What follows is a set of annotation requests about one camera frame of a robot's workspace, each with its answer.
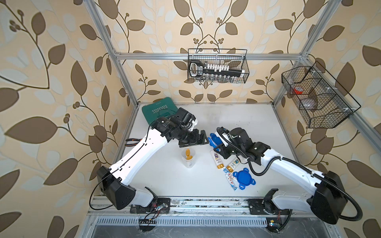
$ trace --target metal floor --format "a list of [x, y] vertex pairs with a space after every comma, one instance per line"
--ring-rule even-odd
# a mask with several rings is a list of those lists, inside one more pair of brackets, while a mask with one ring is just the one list
[[262, 227], [157, 226], [141, 232], [137, 226], [97, 225], [92, 238], [329, 238], [325, 224], [319, 220], [289, 221], [280, 234]]

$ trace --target metal grate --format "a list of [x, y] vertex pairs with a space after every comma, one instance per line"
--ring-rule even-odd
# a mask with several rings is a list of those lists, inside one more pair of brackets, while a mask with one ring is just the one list
[[188, 49], [188, 81], [246, 83], [247, 50]]
[[[299, 66], [282, 73], [282, 84], [294, 101], [308, 128], [334, 128], [361, 105], [321, 65]], [[329, 73], [335, 81], [330, 86], [320, 73]], [[356, 107], [349, 106], [338, 94], [351, 98]]]
[[[98, 218], [97, 225], [139, 225], [139, 218], [120, 217], [120, 216], [102, 216]], [[159, 226], [209, 226], [209, 227], [266, 227], [267, 221], [264, 217], [169, 217], [162, 216], [156, 219]]]

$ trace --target yellow cap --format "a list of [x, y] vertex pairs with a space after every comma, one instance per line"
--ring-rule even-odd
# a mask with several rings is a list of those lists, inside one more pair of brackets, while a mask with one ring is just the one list
[[230, 167], [229, 165], [228, 166], [226, 166], [226, 168], [229, 170], [229, 172], [233, 172], [233, 169], [232, 169], [232, 167]]

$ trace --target toothpaste tube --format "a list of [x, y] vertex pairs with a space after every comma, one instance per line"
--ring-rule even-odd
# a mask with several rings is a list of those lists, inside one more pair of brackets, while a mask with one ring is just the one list
[[230, 186], [232, 187], [232, 189], [235, 191], [237, 189], [237, 187], [234, 185], [234, 182], [233, 180], [229, 177], [229, 175], [225, 174], [226, 176], [226, 179], [227, 181], [229, 182]]
[[229, 172], [229, 170], [228, 170], [225, 166], [222, 167], [222, 171], [224, 171], [225, 174], [226, 174], [227, 176], [229, 176], [231, 179], [237, 181], [237, 179], [236, 179], [236, 178]]

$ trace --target ventilation grille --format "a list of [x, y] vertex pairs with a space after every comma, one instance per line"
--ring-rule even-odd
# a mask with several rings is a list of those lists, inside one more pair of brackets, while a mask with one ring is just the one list
[[[103, 216], [98, 218], [97, 225], [139, 225], [139, 218], [143, 217], [121, 217]], [[209, 227], [266, 227], [267, 222], [264, 217], [159, 217], [159, 226], [209, 226]]]

